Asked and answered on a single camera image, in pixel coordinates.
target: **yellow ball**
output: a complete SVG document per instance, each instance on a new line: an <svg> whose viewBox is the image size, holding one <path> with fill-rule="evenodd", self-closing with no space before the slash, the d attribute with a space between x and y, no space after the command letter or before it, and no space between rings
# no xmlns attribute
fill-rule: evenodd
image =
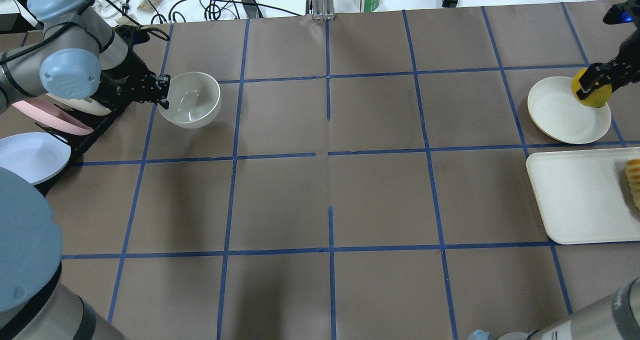
<svg viewBox="0 0 640 340"><path fill-rule="evenodd" d="M580 100L576 95L576 92L578 92L578 90L581 89L580 82L578 81L578 79L580 79L580 76L582 76L585 73L585 71L587 71L587 69L581 69L580 71L578 71L578 73L573 77L573 80L571 81L571 91L573 92L573 96L582 105L590 106L592 108L601 108L607 104L607 101L611 97L611 93L613 92L611 85L610 84L604 85L601 88L592 92L584 100Z"/></svg>

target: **robotic arm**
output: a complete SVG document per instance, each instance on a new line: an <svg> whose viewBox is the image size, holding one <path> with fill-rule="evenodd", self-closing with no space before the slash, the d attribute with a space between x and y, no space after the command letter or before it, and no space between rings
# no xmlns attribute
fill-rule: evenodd
<svg viewBox="0 0 640 340"><path fill-rule="evenodd" d="M620 45L617 56L610 62L595 62L586 71L576 76L579 89L574 92L583 104L595 108L605 105L608 96L629 83L640 81L640 0L627 0L608 10L602 21L605 24L635 24L636 30ZM596 91L610 87L610 92L601 90L599 100Z"/></svg>
<svg viewBox="0 0 640 340"><path fill-rule="evenodd" d="M123 101L169 107L170 77L156 75L134 53L133 28L125 35L127 43L90 1L28 0L27 5L45 24L44 40L0 55L0 114L17 101L46 93L85 99L101 81L112 85Z"/></svg>

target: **pink plate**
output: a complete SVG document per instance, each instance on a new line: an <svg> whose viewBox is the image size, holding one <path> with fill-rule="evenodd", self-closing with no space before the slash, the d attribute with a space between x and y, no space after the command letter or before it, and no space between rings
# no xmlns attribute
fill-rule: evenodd
<svg viewBox="0 0 640 340"><path fill-rule="evenodd" d="M55 130L72 135L89 135L94 130L41 98L30 98L13 104L23 114Z"/></svg>

